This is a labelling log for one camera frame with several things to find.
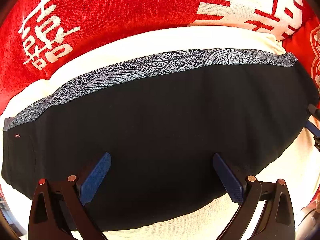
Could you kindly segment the black pants with blue waistband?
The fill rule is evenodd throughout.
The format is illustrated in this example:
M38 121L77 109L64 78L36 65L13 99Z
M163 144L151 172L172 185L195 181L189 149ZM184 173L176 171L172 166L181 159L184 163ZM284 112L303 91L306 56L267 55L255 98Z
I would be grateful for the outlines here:
M296 139L318 101L290 53L194 49L116 63L6 119L2 177L32 198L39 179L66 179L109 153L111 167L86 209L103 231L134 229L225 194L216 153L258 174Z

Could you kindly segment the cream seat cushion cover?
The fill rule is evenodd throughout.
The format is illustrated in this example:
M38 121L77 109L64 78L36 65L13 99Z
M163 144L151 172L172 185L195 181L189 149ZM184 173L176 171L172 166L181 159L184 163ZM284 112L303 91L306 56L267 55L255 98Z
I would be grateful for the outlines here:
M52 95L63 84L80 75L141 57L194 49L250 49L275 55L289 53L272 35L231 27L183 27L127 37L73 59L49 80L36 81L15 96L1 116L1 138L6 119L15 117L32 103ZM3 166L3 142L1 158ZM258 174L251 175L268 182L284 179L295 217L299 217L300 210L310 202L319 186L317 161L319 155L313 148L312 135L303 127L275 161ZM32 198L14 189L2 175L1 184L15 221L27 228ZM225 194L185 215L134 229L102 231L109 239L211 239L219 235L236 210L237 205L231 202L225 191Z

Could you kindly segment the red embroidered pillow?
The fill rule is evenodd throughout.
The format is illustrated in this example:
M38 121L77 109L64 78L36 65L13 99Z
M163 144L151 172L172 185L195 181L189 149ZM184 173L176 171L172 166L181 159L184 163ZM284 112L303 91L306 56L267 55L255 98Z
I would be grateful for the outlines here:
M283 41L286 52L295 55L319 90L319 19L314 16Z

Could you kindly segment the red sofa cover white characters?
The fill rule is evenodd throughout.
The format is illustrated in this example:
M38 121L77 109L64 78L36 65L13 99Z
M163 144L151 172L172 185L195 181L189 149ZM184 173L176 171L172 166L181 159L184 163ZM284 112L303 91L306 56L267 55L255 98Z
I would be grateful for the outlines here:
M282 41L318 22L308 0L3 0L1 110L74 58L147 31L219 25Z

